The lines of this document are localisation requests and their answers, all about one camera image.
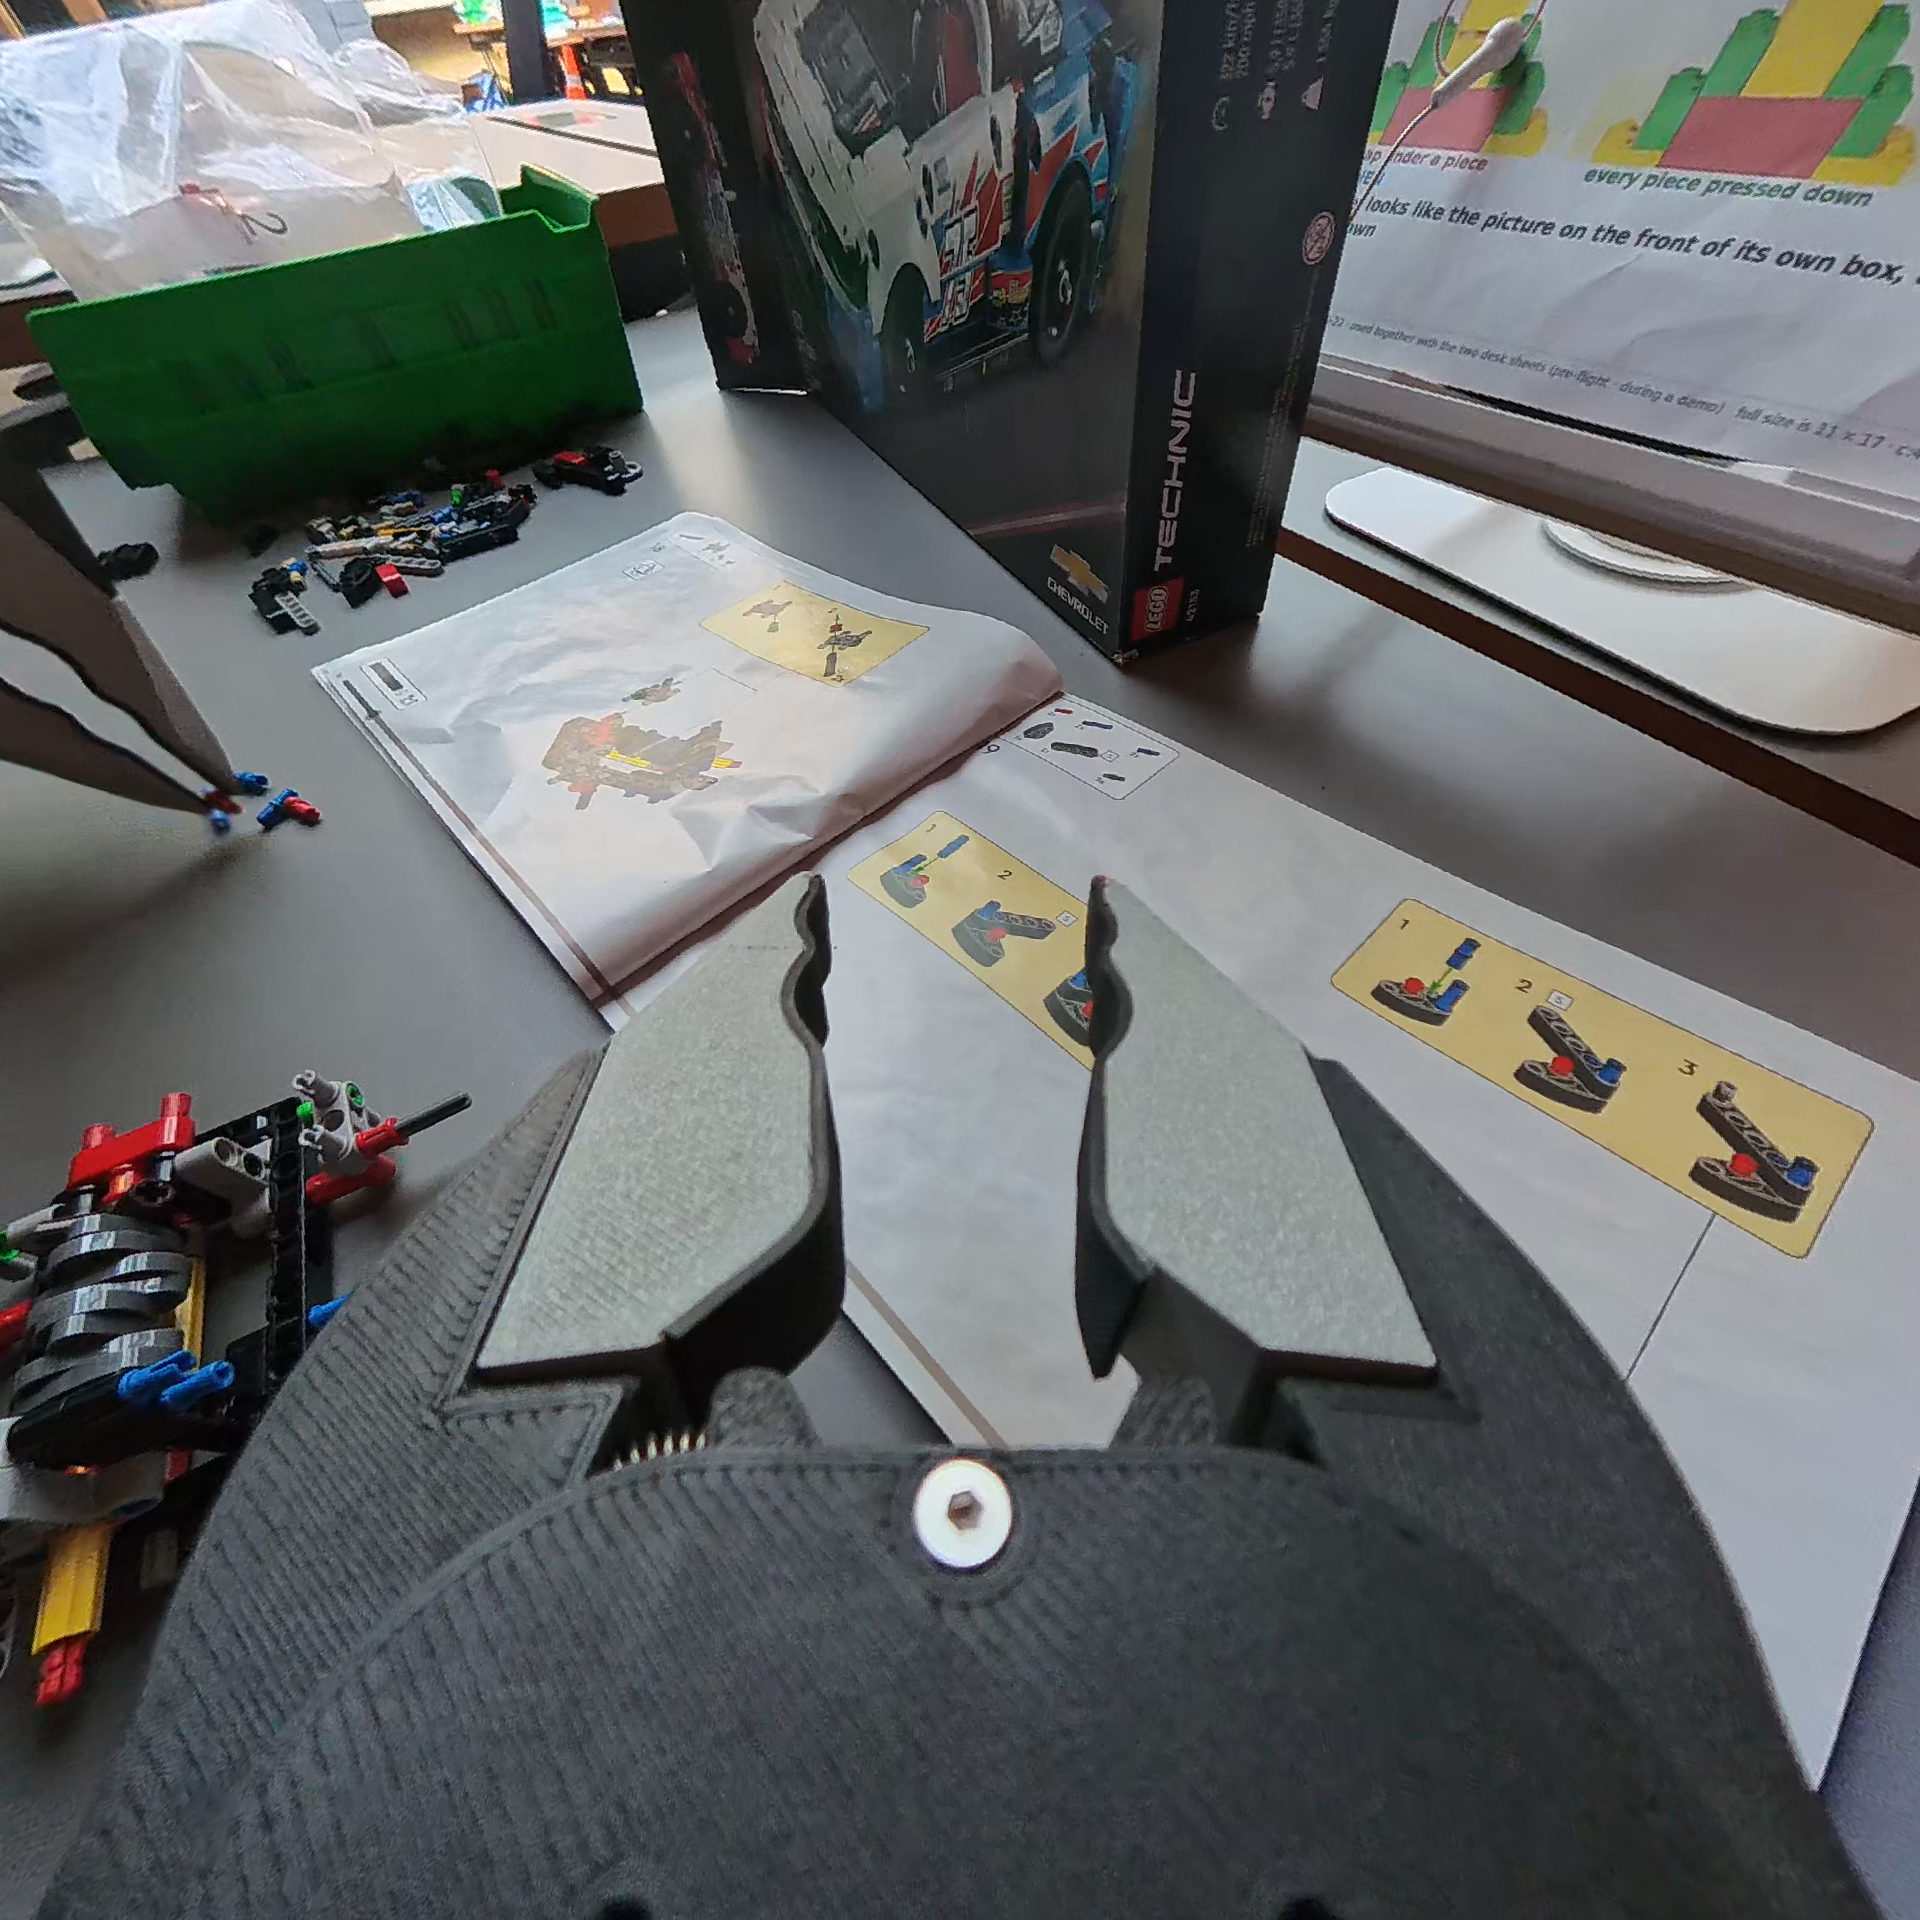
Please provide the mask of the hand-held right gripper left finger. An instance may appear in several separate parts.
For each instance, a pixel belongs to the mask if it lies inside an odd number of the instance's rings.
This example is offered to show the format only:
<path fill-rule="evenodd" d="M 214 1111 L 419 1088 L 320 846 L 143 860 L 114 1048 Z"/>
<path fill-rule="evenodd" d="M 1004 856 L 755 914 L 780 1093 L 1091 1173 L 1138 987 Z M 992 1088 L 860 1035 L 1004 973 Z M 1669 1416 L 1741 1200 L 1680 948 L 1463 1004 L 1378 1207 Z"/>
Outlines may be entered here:
<path fill-rule="evenodd" d="M 610 1039 L 478 1347 L 490 1380 L 797 1371 L 845 1293 L 829 890 L 797 876 Z"/>

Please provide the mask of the white background table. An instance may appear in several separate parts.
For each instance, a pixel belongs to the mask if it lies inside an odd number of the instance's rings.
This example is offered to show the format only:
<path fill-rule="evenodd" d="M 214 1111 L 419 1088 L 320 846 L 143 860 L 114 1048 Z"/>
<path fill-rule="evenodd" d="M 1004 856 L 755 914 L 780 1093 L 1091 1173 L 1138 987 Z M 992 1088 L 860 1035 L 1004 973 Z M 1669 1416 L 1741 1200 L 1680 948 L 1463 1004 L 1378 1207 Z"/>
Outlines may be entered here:
<path fill-rule="evenodd" d="M 639 100 L 538 100 L 466 115 L 466 125 L 501 190 L 538 169 L 596 199 L 624 319 L 651 319 L 687 298 L 660 140 Z"/>

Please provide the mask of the pile of lego pieces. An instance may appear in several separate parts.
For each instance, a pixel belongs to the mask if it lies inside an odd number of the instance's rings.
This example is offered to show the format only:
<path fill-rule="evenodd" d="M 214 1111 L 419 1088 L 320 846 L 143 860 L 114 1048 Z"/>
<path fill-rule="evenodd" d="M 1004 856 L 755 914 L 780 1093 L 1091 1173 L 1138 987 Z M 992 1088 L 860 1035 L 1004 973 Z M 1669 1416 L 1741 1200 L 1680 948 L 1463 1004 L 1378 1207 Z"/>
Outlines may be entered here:
<path fill-rule="evenodd" d="M 323 655 L 479 607 L 637 536 L 664 477 L 652 438 L 632 450 L 571 442 L 529 467 L 241 507 L 235 521 L 214 521 L 175 485 L 135 491 L 93 455 L 59 480 L 59 499 L 102 556 L 154 549 L 126 591 L 167 649 L 207 641 Z"/>

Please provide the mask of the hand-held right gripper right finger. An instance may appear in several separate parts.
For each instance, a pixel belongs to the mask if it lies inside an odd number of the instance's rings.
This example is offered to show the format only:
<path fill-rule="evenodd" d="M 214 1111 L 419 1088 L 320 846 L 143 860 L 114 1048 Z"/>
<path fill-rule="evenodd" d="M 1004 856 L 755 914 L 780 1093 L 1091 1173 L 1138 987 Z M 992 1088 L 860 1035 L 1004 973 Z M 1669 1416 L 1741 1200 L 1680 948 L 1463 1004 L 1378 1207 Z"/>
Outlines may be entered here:
<path fill-rule="evenodd" d="M 1075 1320 L 1095 1377 L 1191 1377 L 1225 1435 L 1280 1380 L 1432 1388 L 1436 1352 L 1304 1043 L 1091 881 Z"/>

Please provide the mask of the lego instruction booklet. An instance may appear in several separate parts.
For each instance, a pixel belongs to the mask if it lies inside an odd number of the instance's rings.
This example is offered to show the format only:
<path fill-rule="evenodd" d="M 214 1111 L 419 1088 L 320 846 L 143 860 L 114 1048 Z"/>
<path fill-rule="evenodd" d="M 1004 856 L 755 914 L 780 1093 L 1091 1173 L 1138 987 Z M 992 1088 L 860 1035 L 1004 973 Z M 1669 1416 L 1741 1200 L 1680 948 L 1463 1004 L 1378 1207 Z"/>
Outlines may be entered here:
<path fill-rule="evenodd" d="M 825 871 L 848 1309 L 973 1443 L 1104 1443 L 1131 1393 L 1072 1284 L 1089 884 L 1120 878 L 1567 1295 L 1829 1772 L 1917 1491 L 1913 1081 L 709 517 L 315 676 L 610 1025 Z"/>

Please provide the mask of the black lego chassis assembly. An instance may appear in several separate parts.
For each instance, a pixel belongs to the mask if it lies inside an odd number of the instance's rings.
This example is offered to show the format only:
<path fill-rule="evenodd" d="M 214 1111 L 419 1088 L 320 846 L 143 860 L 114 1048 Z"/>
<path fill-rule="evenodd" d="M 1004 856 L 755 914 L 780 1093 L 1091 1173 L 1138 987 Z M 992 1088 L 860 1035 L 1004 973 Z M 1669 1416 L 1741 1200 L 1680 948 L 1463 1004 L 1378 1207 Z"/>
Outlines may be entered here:
<path fill-rule="evenodd" d="M 304 1197 L 298 1089 L 203 1123 L 187 1089 L 95 1123 L 57 1197 L 3 1223 L 36 1261 L 3 1355 L 3 1575 L 36 1570 L 41 1715 L 86 1687 L 114 1590 L 175 1583 L 190 1530 L 351 1290 Z"/>

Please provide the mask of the white computer monitor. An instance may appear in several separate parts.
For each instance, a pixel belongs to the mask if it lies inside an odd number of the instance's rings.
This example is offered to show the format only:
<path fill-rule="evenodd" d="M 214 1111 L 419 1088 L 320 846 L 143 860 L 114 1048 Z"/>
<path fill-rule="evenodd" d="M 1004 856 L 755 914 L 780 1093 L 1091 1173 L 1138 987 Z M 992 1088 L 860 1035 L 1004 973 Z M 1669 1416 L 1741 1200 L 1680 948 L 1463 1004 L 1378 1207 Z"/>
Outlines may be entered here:
<path fill-rule="evenodd" d="M 1763 730 L 1917 714 L 1917 499 L 1694 455 L 1323 350 L 1361 457 L 1326 531 Z"/>

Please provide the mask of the green plastic bin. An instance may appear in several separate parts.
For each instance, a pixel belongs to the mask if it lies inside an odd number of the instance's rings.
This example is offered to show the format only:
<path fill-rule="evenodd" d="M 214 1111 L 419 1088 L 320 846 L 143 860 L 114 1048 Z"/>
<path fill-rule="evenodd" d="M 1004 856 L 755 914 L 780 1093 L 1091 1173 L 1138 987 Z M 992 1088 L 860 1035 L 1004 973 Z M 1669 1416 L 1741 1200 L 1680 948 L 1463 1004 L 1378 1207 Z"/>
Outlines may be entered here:
<path fill-rule="evenodd" d="M 127 485 L 231 521 L 639 412 L 596 196 L 524 166 L 492 222 L 36 310 Z"/>

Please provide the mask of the dark car picture box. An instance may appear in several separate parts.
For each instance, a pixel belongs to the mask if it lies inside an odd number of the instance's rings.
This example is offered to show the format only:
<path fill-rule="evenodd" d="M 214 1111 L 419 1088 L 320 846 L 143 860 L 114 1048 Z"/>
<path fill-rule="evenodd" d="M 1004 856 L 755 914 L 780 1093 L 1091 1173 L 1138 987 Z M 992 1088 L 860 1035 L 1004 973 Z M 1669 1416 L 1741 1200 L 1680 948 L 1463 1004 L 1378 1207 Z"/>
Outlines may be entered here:
<path fill-rule="evenodd" d="M 624 4 L 719 389 L 1114 663 L 1259 619 L 1394 4 Z"/>

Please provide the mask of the white printed instruction sheet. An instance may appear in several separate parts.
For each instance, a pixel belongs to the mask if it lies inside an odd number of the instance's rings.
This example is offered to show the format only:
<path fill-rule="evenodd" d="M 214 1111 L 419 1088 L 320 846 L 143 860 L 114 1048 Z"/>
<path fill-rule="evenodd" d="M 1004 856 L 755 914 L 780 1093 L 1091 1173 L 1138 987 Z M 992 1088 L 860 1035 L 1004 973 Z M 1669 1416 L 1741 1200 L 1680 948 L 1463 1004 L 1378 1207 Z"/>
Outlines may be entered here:
<path fill-rule="evenodd" d="M 1401 4 L 1326 352 L 1917 499 L 1917 4 L 1552 4 L 1432 110 Z"/>

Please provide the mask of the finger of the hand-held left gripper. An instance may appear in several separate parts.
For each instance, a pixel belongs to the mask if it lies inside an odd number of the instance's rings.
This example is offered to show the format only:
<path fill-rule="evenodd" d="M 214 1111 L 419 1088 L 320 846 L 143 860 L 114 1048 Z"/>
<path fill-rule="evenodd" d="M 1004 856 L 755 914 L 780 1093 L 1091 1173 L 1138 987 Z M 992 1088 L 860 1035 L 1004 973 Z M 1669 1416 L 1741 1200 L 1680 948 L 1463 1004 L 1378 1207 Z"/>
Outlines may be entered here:
<path fill-rule="evenodd" d="M 239 795 L 228 752 L 54 496 L 3 496 L 3 629 L 135 717 L 193 770 L 179 783 Z"/>
<path fill-rule="evenodd" d="M 67 709 L 3 682 L 3 761 L 121 800 L 207 815 L 203 794 L 158 770 L 135 752 L 83 729 Z"/>

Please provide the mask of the clear plastic bag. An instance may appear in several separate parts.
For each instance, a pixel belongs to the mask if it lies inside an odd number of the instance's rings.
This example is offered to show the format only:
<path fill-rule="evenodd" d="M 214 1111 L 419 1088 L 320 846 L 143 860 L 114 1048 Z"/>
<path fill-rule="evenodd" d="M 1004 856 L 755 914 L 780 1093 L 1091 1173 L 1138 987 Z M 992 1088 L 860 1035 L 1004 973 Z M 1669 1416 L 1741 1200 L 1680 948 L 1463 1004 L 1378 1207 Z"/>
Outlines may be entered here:
<path fill-rule="evenodd" d="M 501 216 L 462 90 L 363 4 L 196 4 L 3 39 L 3 229 L 80 301 Z"/>

